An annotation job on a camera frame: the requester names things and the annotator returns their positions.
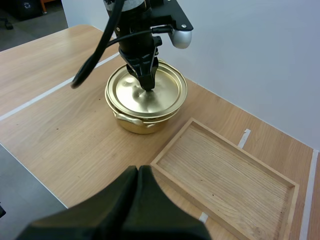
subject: wooden table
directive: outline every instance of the wooden table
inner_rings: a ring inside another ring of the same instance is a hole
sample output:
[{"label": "wooden table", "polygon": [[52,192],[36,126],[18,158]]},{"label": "wooden table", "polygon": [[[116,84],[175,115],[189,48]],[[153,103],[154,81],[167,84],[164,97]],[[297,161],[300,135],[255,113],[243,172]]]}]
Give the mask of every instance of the wooden table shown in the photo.
[{"label": "wooden table", "polygon": [[[100,37],[96,28],[79,25],[0,52],[0,116],[74,76]],[[102,60],[117,48],[108,48]],[[96,68],[76,90],[63,86],[3,119],[0,142],[72,207],[106,187],[128,166],[149,164],[190,117],[235,144],[250,129],[243,149],[300,184],[290,237],[298,240],[313,149],[192,81],[186,102],[164,130],[150,135],[127,132],[117,126],[104,97],[109,76],[123,64],[117,56]],[[159,184],[178,206],[199,218],[198,208]],[[319,209],[319,198],[317,193],[313,208]],[[319,212],[311,217],[308,239],[313,240]],[[212,219],[206,225],[215,240],[236,239]]]}]

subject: wood grain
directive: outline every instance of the wood grain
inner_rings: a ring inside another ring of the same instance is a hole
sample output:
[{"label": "wood grain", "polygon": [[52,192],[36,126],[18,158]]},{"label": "wood grain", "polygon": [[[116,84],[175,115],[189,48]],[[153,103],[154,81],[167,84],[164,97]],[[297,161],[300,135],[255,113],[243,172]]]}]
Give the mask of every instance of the wood grain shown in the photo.
[{"label": "wood grain", "polygon": [[[101,36],[78,25],[0,52],[0,116],[73,77]],[[117,50],[107,48],[101,60]]]},{"label": "wood grain", "polygon": [[151,165],[239,239],[289,238],[299,187],[194,119]]},{"label": "wood grain", "polygon": [[318,154],[313,186],[312,205],[309,220],[308,240],[317,240],[320,236],[320,154]]},{"label": "wood grain", "polygon": [[298,240],[313,149],[265,122],[251,131],[243,149],[300,185],[290,235]]},{"label": "wood grain", "polygon": [[[55,51],[57,48],[51,48],[47,54]],[[311,148],[192,81],[188,81],[185,103],[164,130],[144,136],[129,133],[116,125],[104,101],[107,79],[122,64],[117,57],[98,67],[78,89],[65,86],[1,121],[0,142],[70,207],[103,189],[127,166],[149,164],[190,117],[196,117],[234,144],[250,129],[244,149],[300,184],[291,233],[291,239],[299,239]],[[235,239],[212,219],[207,220],[206,226],[215,240]]]}]

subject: black cable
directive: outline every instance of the black cable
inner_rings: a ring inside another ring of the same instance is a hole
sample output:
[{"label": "black cable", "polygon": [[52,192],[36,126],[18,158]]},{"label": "black cable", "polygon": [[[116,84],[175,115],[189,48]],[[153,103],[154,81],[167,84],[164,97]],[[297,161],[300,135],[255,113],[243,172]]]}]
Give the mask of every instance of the black cable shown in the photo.
[{"label": "black cable", "polygon": [[172,32],[172,27],[170,27],[170,26],[154,27],[154,28],[149,29],[149,30],[138,31],[138,32],[130,33],[128,35],[121,36],[121,37],[118,37],[116,39],[113,39],[113,40],[108,42],[108,44],[106,45],[105,48],[108,48],[113,44],[116,44],[118,42],[121,42],[123,40],[129,39],[129,38],[132,38],[132,37],[136,37],[136,36],[141,35],[141,34],[150,34],[150,33],[152,33],[152,34],[164,34],[164,33],[171,33],[171,32]]},{"label": "black cable", "polygon": [[120,19],[122,8],[124,6],[125,0],[116,0],[114,7],[112,9],[112,14],[110,19],[105,27],[103,35],[99,41],[98,46],[96,47],[94,53],[88,58],[87,61],[82,65],[80,70],[75,75],[71,87],[73,89],[79,87],[90,75],[92,70],[95,68],[99,62],[102,54],[104,53],[106,46],[109,43],[109,40],[114,32],[114,29]]}]

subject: chair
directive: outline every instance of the chair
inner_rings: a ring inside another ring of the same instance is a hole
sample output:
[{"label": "chair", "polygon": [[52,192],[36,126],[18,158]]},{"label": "chair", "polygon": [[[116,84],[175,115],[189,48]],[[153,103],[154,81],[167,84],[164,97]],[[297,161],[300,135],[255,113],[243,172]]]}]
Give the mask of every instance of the chair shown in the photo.
[{"label": "chair", "polygon": [[11,30],[14,29],[14,26],[8,21],[5,17],[0,17],[0,22],[4,22],[4,26],[6,29]]}]

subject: gold pot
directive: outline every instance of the gold pot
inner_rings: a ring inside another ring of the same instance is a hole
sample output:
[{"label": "gold pot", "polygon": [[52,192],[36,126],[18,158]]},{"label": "gold pot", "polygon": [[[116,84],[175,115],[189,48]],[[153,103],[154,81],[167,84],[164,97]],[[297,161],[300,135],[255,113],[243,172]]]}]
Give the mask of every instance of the gold pot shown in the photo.
[{"label": "gold pot", "polygon": [[159,61],[155,88],[144,91],[124,65],[109,78],[105,99],[117,123],[136,134],[151,134],[163,129],[187,97],[187,83],[180,72]]}]

